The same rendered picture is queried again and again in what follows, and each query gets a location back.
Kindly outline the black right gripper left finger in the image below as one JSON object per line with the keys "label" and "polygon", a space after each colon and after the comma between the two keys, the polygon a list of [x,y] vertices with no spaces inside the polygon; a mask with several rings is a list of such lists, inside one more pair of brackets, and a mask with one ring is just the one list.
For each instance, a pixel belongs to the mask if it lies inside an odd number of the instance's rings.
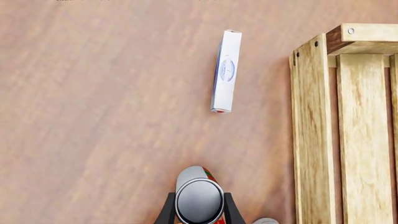
{"label": "black right gripper left finger", "polygon": [[168,194],[159,216],[154,224],[174,224],[175,221],[175,192]]}

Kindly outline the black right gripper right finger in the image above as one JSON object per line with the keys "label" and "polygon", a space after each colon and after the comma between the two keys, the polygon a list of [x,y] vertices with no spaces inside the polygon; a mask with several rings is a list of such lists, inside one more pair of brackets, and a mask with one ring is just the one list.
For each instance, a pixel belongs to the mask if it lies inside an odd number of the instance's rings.
{"label": "black right gripper right finger", "polygon": [[224,219],[225,224],[246,224],[241,216],[231,193],[224,194]]}

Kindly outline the wooden slat tray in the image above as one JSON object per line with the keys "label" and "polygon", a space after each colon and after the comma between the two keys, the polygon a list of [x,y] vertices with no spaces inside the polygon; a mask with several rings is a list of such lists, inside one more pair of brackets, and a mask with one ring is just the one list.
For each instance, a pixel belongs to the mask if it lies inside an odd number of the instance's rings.
{"label": "wooden slat tray", "polygon": [[341,24],[289,64],[296,224],[398,224],[398,24]]}

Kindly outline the silver tin with red-green label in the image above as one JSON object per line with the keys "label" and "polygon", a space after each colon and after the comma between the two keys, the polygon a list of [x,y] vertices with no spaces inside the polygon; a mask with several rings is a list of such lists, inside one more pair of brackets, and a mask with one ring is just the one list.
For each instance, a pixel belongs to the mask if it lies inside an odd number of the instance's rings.
{"label": "silver tin with red-green label", "polygon": [[223,214],[224,191],[202,166],[179,173],[175,187],[175,212],[183,224],[214,224]]}

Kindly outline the white printed food box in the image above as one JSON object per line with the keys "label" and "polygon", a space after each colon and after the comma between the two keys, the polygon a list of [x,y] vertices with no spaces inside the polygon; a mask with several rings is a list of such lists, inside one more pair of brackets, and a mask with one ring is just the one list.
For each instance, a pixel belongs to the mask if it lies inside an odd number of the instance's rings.
{"label": "white printed food box", "polygon": [[210,110],[229,113],[232,110],[242,33],[225,30],[218,47]]}

